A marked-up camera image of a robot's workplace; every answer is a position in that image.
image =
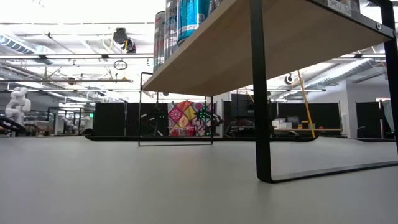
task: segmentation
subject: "patterned artwork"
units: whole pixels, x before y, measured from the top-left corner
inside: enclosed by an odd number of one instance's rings
[[[204,136],[205,128],[210,126],[210,119],[200,119],[195,115],[205,107],[205,103],[183,101],[169,103],[169,135],[170,136]],[[210,114],[210,103],[207,103]]]

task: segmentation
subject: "label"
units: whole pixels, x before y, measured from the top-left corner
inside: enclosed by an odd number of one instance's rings
[[[328,7],[346,16],[352,16],[351,7],[339,2],[338,0],[328,0]]]

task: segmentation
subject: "ceiling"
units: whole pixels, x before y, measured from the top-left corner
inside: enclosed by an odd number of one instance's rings
[[[376,7],[367,6],[366,1],[361,0],[361,13],[380,21],[380,12]],[[137,47],[137,53],[152,53],[154,44],[154,17],[159,11],[165,9],[165,0],[12,0],[2,1],[2,15],[0,30],[8,35],[24,40],[30,44],[46,47],[54,54],[113,54],[120,53],[117,46],[109,48],[112,34],[118,27],[124,27],[128,36],[132,38]],[[375,46],[378,52],[383,51],[382,46]],[[17,52],[0,46],[0,54],[16,54]],[[34,61],[9,60],[8,63],[28,69],[43,75],[45,65]],[[47,74],[53,74],[52,78],[82,78],[82,79],[111,79],[127,78],[132,83],[84,83],[77,86],[62,84],[62,88],[117,88],[139,89],[139,74],[152,71],[152,60],[135,59],[126,60],[128,68],[123,71],[113,67],[114,60],[53,60],[53,64],[47,66]],[[301,70],[305,81],[310,75],[322,68],[330,66],[330,63],[321,63]],[[380,71],[370,70],[367,73],[359,73],[355,78],[361,78],[370,73]],[[292,73],[297,81],[297,72]],[[268,88],[291,88],[285,84],[285,76],[282,75],[267,81]],[[380,78],[371,78],[367,83],[372,85],[385,85]],[[126,101],[138,101],[138,93],[108,93],[109,98]],[[161,98],[199,99],[198,96],[169,95]],[[154,101],[144,95],[144,100]]]

